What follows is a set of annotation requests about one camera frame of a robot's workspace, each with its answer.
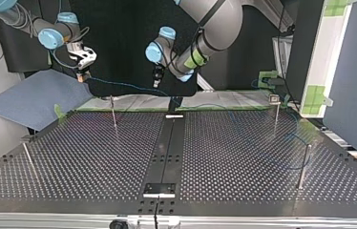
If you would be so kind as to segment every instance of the metal rod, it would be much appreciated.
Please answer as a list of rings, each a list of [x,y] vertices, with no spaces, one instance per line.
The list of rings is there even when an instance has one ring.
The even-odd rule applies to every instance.
[[[25,150],[25,152],[26,152],[26,154],[27,154],[28,161],[29,161],[31,164],[33,164],[33,163],[32,163],[32,158],[31,158],[31,156],[30,156],[30,151],[28,150],[28,147],[27,147],[27,143],[26,143],[26,142],[23,142],[23,146],[24,146],[24,150]]]
[[[300,179],[298,180],[298,189],[303,189],[304,188],[304,179],[305,179],[305,173],[306,173],[306,164],[309,159],[310,155],[310,150],[312,149],[312,145],[306,145],[305,148],[305,153],[304,153],[304,162],[303,162],[303,167],[302,171],[300,174]]]
[[[277,122],[279,121],[280,105],[281,105],[281,103],[279,103],[279,104],[277,105],[277,112],[276,112],[276,125],[277,125]]]
[[[116,112],[114,109],[114,98],[112,95],[110,96],[110,98],[111,98],[111,110],[113,112],[114,127],[116,127]]]

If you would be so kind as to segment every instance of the end effector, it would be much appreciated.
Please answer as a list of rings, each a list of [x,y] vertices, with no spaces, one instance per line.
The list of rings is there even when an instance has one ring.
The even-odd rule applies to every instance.
[[[157,87],[164,69],[180,81],[187,82],[194,69],[204,66],[215,52],[228,49],[242,27],[242,4],[239,0],[175,0],[198,24],[191,46],[182,54],[174,51],[176,31],[162,27],[158,38],[146,49],[146,57],[155,64],[154,86]]]
[[[77,16],[72,12],[61,12],[55,24],[30,14],[17,0],[0,0],[0,19],[18,30],[38,37],[39,42],[54,55],[54,51],[67,46],[70,58],[77,62],[73,69],[83,82],[90,77],[89,67],[95,62],[95,52],[84,46],[83,36],[88,32],[80,30]]]

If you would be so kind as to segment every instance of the perforated table surface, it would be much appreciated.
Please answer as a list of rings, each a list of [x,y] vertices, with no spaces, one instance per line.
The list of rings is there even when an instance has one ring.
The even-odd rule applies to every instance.
[[[164,115],[72,114],[0,158],[0,212],[357,218],[357,160],[293,113]]]

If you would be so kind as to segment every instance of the robotic arm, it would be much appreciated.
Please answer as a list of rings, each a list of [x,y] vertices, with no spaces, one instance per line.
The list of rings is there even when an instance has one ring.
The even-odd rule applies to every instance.
[[[58,14],[57,22],[52,24],[31,15],[17,0],[0,0],[0,19],[16,29],[38,37],[39,42],[53,52],[66,45],[70,58],[77,62],[73,67],[80,82],[90,77],[89,67],[95,62],[95,52],[83,45],[77,17],[72,12]]]
[[[174,0],[198,24],[193,44],[180,56],[174,50],[176,31],[160,29],[158,38],[146,49],[146,57],[155,63],[154,87],[167,68],[182,82],[190,79],[194,69],[205,65],[215,52],[228,49],[238,37],[243,19],[239,0]]]

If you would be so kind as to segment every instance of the white wire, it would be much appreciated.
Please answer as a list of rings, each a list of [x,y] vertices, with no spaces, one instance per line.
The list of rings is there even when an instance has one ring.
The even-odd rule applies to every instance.
[[[18,8],[18,3],[15,5],[15,8],[17,9],[17,13],[18,13],[17,21],[11,24],[11,23],[9,23],[8,21],[4,20],[4,22],[5,22],[7,25],[13,26],[13,27],[14,27],[15,25],[17,25],[18,23],[20,23],[20,20],[21,20],[21,11],[20,11],[20,9]]]
[[[73,67],[73,66],[67,65],[67,64],[63,63],[62,61],[60,61],[56,56],[56,50],[52,50],[52,51],[50,51],[50,53],[52,54],[52,56],[56,60],[56,62],[58,64],[60,64],[61,66],[68,68],[68,69],[77,69],[78,68],[77,65]]]
[[[57,15],[59,15],[60,12],[62,12],[62,0],[59,0],[59,12]]]
[[[80,39],[82,39],[85,35],[87,35],[87,33],[89,33],[90,31],[90,27],[86,27],[83,30],[81,30],[81,34],[79,36],[77,36],[75,39],[73,39],[72,41],[70,41],[69,43],[73,43],[75,41],[79,41]]]

